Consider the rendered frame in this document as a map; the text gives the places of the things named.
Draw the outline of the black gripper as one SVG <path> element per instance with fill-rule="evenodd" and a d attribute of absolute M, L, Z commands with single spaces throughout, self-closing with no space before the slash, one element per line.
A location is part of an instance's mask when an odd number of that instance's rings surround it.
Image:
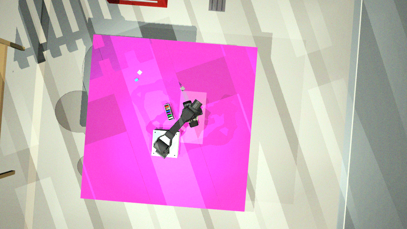
<path fill-rule="evenodd" d="M 183 102 L 183 106 L 185 107 L 186 105 L 191 105 L 192 104 L 192 101 L 185 101 L 185 102 Z M 195 126 L 198 126 L 198 121 L 196 120 L 196 121 L 194 121 L 194 119 L 196 119 L 196 117 L 194 117 L 193 119 L 191 119 L 190 121 L 192 121 L 192 122 L 189 122 L 189 125 L 190 125 L 190 128 L 192 128 L 192 127 L 195 127 Z"/>

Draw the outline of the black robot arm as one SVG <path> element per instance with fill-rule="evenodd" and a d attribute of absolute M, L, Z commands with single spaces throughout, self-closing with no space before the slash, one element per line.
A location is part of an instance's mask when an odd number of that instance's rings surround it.
<path fill-rule="evenodd" d="M 153 144 L 153 147 L 156 149 L 156 153 L 160 155 L 163 159 L 169 154 L 169 148 L 172 145 L 172 139 L 174 138 L 177 131 L 184 125 L 184 123 L 189 122 L 194 117 L 202 115 L 201 109 L 202 103 L 199 102 L 197 99 L 191 105 L 186 105 L 181 114 L 181 118 L 177 120 L 177 122 L 165 132 L 164 135 L 159 136 Z M 163 142 L 160 137 L 166 136 L 170 139 L 169 145 Z"/>

